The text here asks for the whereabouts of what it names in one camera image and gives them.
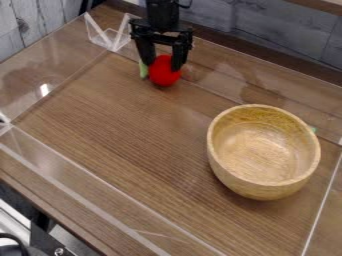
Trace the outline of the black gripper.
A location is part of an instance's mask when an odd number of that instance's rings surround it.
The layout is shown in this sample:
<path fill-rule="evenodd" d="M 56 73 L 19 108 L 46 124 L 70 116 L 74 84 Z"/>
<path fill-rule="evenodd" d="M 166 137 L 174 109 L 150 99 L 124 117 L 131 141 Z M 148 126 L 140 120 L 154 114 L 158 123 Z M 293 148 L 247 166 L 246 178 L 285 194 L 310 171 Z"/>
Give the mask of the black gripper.
<path fill-rule="evenodd" d="M 183 24 L 175 24 L 167 29 L 154 27 L 146 19 L 132 18 L 128 22 L 131 38 L 136 43 L 140 59 L 150 66 L 157 58 L 155 45 L 173 48 L 171 70 L 179 71 L 187 61 L 193 49 L 194 29 Z"/>

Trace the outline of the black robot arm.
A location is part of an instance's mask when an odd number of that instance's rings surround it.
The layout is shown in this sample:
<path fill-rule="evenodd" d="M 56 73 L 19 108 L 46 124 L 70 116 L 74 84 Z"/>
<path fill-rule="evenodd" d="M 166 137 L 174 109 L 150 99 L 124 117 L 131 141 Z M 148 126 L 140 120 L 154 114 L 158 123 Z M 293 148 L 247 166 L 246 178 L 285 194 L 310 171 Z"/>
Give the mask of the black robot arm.
<path fill-rule="evenodd" d="M 146 17 L 130 19 L 131 39 L 147 66 L 157 59 L 157 44 L 170 46 L 173 49 L 173 71 L 179 71 L 186 64 L 193 49 L 194 30 L 181 23 L 179 9 L 189 9 L 191 5 L 193 2 L 183 5 L 179 0 L 146 0 Z"/>

